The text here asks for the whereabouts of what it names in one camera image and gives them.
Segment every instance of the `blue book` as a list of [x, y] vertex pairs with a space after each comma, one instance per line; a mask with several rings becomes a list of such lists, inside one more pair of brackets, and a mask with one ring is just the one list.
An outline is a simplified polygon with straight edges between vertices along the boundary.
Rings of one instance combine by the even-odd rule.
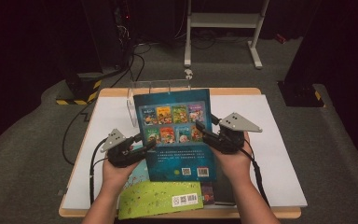
[[[144, 144], [158, 140], [146, 154], [151, 181], [216, 180], [213, 153], [195, 124], [199, 120], [212, 130], [208, 89], [142, 94], [133, 99]], [[145, 122], [150, 111], [155, 122]]]

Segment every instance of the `white metal stand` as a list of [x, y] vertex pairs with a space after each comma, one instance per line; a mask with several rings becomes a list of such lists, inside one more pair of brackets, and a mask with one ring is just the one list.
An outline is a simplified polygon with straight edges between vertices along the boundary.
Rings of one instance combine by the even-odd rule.
[[260, 13], [238, 14], [238, 13], [192, 13], [191, 0], [188, 0], [187, 8], [187, 32], [185, 48], [185, 67], [191, 66], [191, 28], [192, 27], [221, 27], [221, 28], [253, 28], [255, 29], [252, 41], [248, 41], [248, 47], [257, 69], [261, 69], [255, 45], [266, 16], [269, 0], [264, 0]]

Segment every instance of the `transparent book holder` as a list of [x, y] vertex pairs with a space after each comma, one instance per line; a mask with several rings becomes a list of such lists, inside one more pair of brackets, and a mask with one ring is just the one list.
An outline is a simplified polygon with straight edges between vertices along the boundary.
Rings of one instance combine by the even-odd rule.
[[138, 127], [135, 103], [133, 96], [139, 94], [168, 92], [168, 91], [190, 91], [191, 85], [188, 79], [137, 81], [131, 82], [127, 93], [127, 108], [133, 127]]

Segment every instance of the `white barcode label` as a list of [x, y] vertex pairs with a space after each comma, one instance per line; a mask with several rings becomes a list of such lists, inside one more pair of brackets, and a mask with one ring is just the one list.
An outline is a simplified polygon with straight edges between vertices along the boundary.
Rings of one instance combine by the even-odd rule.
[[197, 193], [177, 195], [172, 197], [172, 207], [185, 206], [199, 203]]
[[182, 175], [191, 175], [190, 168], [182, 168]]
[[197, 174], [199, 176], [209, 176], [208, 167], [199, 167], [199, 168], [197, 168]]

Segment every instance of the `black metal base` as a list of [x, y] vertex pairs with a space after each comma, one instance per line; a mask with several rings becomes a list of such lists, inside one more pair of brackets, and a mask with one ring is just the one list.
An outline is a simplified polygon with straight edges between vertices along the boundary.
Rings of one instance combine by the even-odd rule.
[[324, 102], [312, 85], [278, 82], [287, 106], [323, 107]]
[[86, 105], [92, 103], [97, 96], [97, 91], [101, 85], [98, 81], [82, 81], [81, 87], [71, 90], [66, 83], [62, 85], [57, 95], [58, 105]]

